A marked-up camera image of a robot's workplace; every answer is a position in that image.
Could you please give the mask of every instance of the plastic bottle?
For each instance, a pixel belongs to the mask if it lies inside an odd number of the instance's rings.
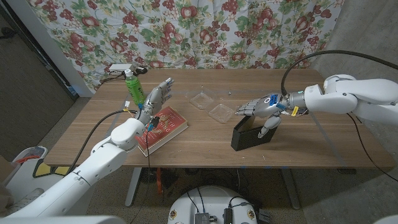
[[[145,96],[139,79],[133,75],[133,72],[130,69],[125,70],[124,73],[126,74],[127,88],[129,89],[134,103],[136,105],[144,104]]]

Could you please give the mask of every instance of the black holder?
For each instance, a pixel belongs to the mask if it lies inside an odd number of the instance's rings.
[[[245,116],[234,128],[234,133],[232,135],[231,146],[235,151],[240,151],[242,149],[247,149],[249,147],[258,146],[271,141],[276,128],[271,129],[262,138],[258,138],[259,132],[262,129],[251,128],[253,125],[255,116]]]

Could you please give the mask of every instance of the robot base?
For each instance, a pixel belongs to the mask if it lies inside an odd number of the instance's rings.
[[[195,214],[197,214],[197,208],[194,206],[189,196],[195,202],[200,213],[203,212],[203,205],[201,198],[203,199],[203,204],[205,206],[205,212],[209,216],[216,217],[217,221],[209,222],[200,221],[195,222]],[[188,194],[183,194],[179,199],[177,199],[172,205],[169,213],[168,224],[222,224],[224,223],[224,209],[228,208],[229,201],[235,197],[239,196],[238,193],[233,190],[227,189],[225,187],[219,186],[202,186],[198,189],[192,189]],[[234,198],[231,205],[239,205],[242,202],[248,202],[243,198]],[[254,214],[254,209],[251,205],[236,206],[232,208],[232,223],[245,223],[245,224],[257,224],[256,216]]]

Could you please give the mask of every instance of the book cover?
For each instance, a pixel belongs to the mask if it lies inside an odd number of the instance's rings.
[[[153,153],[160,146],[180,134],[188,127],[188,121],[170,106],[159,111],[156,116],[160,118],[159,124],[148,134],[149,154]],[[141,152],[148,156],[146,144],[147,131],[141,137],[137,137],[138,147]]]

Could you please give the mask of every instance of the power strip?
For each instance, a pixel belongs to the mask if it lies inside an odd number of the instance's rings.
[[[124,72],[126,69],[134,70],[133,64],[113,64],[109,68],[109,71],[114,72],[114,71],[121,71]]]

